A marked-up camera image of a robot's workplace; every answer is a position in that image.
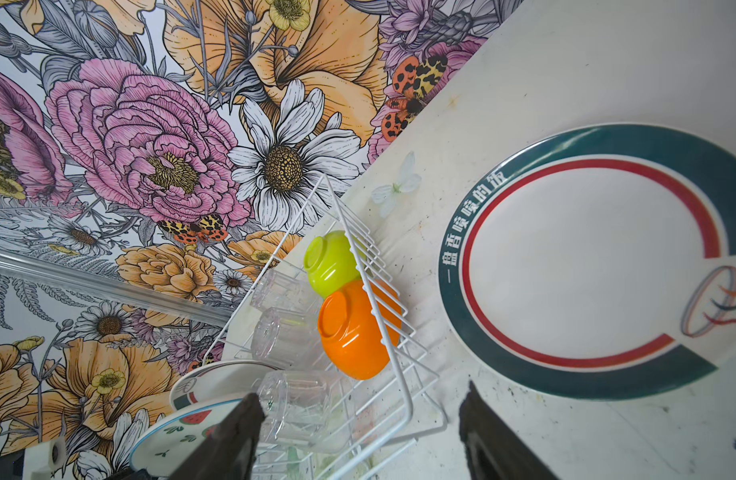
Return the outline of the orange bowl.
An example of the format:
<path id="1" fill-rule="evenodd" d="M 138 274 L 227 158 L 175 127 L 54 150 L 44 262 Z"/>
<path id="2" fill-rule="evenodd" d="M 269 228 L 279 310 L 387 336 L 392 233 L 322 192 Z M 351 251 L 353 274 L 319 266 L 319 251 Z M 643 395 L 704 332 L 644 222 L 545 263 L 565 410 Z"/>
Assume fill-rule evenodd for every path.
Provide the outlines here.
<path id="1" fill-rule="evenodd" d="M 346 284 L 321 306 L 318 330 L 332 363 L 349 377 L 368 380 L 389 364 L 387 348 L 361 280 Z"/>

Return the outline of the far clear glass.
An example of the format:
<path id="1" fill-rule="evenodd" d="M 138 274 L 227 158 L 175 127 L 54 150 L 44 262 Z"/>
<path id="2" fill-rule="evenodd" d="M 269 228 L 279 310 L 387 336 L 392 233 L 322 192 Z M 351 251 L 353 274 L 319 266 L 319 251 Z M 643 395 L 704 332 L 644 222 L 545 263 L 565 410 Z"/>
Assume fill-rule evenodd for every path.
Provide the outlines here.
<path id="1" fill-rule="evenodd" d="M 258 310 L 279 308 L 307 313 L 321 304 L 322 298 L 305 278 L 294 278 L 275 269 L 264 273 L 251 297 L 251 305 Z"/>

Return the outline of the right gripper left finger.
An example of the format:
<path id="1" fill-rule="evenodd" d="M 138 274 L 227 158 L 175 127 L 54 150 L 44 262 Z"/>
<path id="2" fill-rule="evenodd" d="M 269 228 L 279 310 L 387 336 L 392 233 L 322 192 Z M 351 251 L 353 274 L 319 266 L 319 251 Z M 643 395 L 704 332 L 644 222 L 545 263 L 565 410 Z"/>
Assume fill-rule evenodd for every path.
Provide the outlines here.
<path id="1" fill-rule="evenodd" d="M 251 479 L 265 419 L 259 396 L 249 393 L 170 479 Z"/>

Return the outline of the clear glass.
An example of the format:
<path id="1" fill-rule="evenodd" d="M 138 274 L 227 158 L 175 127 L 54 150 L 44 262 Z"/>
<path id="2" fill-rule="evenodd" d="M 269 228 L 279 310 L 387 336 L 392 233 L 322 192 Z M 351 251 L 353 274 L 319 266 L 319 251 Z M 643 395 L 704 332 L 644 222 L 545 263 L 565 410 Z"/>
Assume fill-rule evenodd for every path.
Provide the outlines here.
<path id="1" fill-rule="evenodd" d="M 251 305 L 258 310 L 279 308 L 307 313 L 321 304 L 322 298 L 305 278 L 294 278 L 275 269 L 264 273 L 251 297 Z"/>
<path id="2" fill-rule="evenodd" d="M 321 454 L 350 441 L 342 378 L 328 371 L 273 371 L 258 389 L 265 420 L 260 440 Z"/>
<path id="3" fill-rule="evenodd" d="M 253 333 L 251 353 L 255 360 L 280 369 L 317 370 L 328 362 L 317 316 L 281 308 L 262 313 Z"/>

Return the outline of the green red rimmed plate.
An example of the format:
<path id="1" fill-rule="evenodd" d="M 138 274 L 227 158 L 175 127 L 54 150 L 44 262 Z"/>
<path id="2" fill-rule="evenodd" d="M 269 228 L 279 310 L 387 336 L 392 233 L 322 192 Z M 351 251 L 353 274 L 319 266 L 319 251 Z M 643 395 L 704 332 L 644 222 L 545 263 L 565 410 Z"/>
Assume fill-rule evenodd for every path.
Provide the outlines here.
<path id="1" fill-rule="evenodd" d="M 688 385 L 736 356 L 736 156 L 638 124 L 542 140 L 464 196 L 439 287 L 466 347 L 529 389 Z"/>

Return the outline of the near clear glass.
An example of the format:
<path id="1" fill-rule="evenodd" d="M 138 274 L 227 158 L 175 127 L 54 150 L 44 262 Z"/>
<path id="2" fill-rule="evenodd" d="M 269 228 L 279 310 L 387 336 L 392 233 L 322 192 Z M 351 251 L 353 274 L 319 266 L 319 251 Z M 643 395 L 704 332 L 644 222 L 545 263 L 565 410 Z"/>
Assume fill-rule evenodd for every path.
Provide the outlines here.
<path id="1" fill-rule="evenodd" d="M 328 371 L 273 371 L 258 389 L 265 420 L 260 440 L 321 454 L 350 441 L 342 378 Z"/>

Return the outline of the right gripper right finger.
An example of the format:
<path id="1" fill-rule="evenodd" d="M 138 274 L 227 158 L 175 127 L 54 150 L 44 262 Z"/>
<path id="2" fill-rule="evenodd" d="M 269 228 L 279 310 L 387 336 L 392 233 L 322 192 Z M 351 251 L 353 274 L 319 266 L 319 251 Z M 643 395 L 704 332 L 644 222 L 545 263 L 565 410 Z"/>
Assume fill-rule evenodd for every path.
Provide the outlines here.
<path id="1" fill-rule="evenodd" d="M 473 480 L 558 477 L 483 400 L 475 384 L 459 409 L 459 437 Z"/>

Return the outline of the blue rimmed watermelon plate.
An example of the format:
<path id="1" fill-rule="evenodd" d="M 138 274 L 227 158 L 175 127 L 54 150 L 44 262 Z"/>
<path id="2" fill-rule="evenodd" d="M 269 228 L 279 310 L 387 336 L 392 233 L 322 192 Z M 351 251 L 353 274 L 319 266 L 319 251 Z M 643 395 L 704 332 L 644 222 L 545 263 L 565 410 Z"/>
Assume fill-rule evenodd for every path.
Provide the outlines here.
<path id="1" fill-rule="evenodd" d="M 134 445 L 130 477 L 170 479 L 243 398 L 197 403 L 159 421 Z"/>

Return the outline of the lime green bowl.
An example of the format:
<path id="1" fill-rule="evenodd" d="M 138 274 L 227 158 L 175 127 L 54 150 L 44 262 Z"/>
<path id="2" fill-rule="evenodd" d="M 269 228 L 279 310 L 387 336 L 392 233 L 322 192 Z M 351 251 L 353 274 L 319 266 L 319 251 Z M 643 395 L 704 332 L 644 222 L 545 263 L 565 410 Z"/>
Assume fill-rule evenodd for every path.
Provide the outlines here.
<path id="1" fill-rule="evenodd" d="M 361 277 L 343 230 L 318 236 L 310 243 L 304 257 L 304 270 L 310 286 L 323 299 Z"/>

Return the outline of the white wire dish rack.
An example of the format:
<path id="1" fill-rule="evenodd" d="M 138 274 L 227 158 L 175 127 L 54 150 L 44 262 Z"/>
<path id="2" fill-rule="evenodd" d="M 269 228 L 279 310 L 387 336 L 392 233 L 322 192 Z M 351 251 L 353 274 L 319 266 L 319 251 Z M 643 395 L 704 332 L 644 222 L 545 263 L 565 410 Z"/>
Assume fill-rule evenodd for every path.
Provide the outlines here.
<path id="1" fill-rule="evenodd" d="M 320 176 L 302 214 L 317 212 L 297 248 L 285 232 L 222 329 L 234 358 L 326 379 L 266 402 L 269 433 L 258 479 L 375 479 L 449 418 L 434 396 L 439 374 L 370 228 Z"/>

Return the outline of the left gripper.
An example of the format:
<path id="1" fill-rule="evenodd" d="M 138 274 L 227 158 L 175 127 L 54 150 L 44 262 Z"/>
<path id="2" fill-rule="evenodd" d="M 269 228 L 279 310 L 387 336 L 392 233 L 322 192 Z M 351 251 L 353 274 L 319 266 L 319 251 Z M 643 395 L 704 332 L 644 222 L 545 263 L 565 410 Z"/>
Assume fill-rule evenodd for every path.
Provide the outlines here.
<path id="1" fill-rule="evenodd" d="M 0 479 L 52 479 L 68 459 L 64 436 L 0 456 Z"/>

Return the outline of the middle clear glass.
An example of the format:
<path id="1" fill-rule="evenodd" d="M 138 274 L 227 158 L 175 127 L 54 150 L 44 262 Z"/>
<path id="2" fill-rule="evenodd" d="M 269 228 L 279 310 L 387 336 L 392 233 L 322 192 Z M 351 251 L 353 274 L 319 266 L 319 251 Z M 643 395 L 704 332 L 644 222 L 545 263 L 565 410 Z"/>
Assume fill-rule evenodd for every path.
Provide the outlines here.
<path id="1" fill-rule="evenodd" d="M 253 333 L 251 353 L 255 360 L 280 369 L 317 370 L 328 362 L 317 316 L 281 308 L 262 313 Z"/>

